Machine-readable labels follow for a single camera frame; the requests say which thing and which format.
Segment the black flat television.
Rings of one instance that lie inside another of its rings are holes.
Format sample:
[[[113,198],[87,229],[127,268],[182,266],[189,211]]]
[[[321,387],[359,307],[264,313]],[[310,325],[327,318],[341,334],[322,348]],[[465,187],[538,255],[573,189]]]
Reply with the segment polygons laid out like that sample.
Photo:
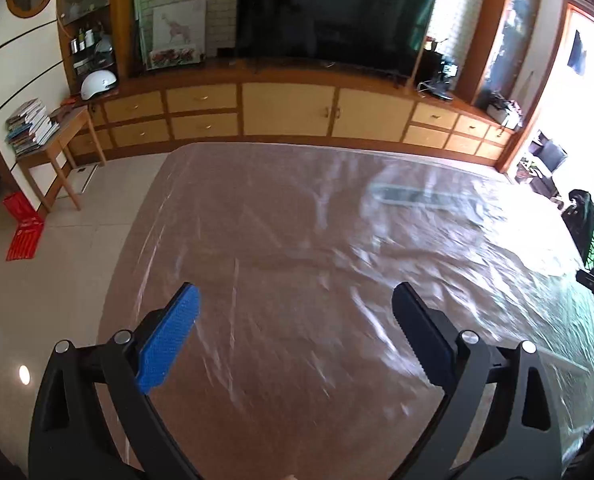
[[[237,0],[240,58],[412,75],[435,0]]]

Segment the animal picture frame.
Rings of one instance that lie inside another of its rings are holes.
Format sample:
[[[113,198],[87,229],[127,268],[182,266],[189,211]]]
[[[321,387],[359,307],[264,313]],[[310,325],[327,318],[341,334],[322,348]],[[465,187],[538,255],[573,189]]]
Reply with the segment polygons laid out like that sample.
[[[205,60],[206,10],[206,0],[184,0],[154,9],[150,70]]]

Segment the stack of books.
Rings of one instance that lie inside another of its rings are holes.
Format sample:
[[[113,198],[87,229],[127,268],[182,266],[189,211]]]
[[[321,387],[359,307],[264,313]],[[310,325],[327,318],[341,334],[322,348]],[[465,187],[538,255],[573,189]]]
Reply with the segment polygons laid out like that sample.
[[[58,131],[58,123],[51,117],[40,99],[21,105],[7,120],[6,144],[16,157],[38,150]]]

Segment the black wooden chair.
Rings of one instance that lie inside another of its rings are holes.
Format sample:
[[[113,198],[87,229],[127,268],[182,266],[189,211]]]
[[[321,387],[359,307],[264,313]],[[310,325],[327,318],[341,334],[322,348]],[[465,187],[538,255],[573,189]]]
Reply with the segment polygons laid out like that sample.
[[[594,203],[591,194],[582,190],[572,190],[568,194],[570,205],[562,213],[574,244],[584,266],[594,270]]]

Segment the white helmet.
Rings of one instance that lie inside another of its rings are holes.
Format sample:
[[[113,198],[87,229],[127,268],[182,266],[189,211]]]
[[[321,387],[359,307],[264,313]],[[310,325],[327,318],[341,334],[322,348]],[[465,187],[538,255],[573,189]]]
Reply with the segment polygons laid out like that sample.
[[[93,96],[113,89],[117,84],[117,78],[110,70],[96,70],[90,73],[82,81],[80,96],[84,101],[89,101]]]

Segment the black coffee machine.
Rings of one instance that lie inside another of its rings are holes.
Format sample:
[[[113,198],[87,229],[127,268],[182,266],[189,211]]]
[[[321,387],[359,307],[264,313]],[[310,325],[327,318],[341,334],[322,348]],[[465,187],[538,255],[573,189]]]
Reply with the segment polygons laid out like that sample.
[[[452,101],[453,81],[458,65],[453,58],[438,51],[439,42],[426,37],[424,50],[415,76],[416,90],[442,101]]]

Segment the wooden sideboard cabinet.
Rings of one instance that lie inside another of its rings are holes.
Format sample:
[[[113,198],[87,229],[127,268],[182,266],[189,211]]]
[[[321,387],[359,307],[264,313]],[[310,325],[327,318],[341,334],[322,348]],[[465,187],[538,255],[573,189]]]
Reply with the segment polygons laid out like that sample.
[[[165,70],[90,102],[68,144],[77,162],[171,152],[195,142],[359,148],[500,166],[513,130],[459,99],[330,68],[243,63]]]

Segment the glass display cabinet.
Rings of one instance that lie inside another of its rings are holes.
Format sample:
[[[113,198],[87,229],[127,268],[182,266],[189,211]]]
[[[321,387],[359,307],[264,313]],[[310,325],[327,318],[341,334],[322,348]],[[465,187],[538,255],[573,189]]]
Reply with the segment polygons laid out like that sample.
[[[88,30],[96,36],[111,37],[114,61],[112,70],[120,81],[139,71],[139,40],[134,0],[56,0],[58,41],[70,92],[79,92],[84,80],[76,65],[84,60],[73,46],[84,42]]]

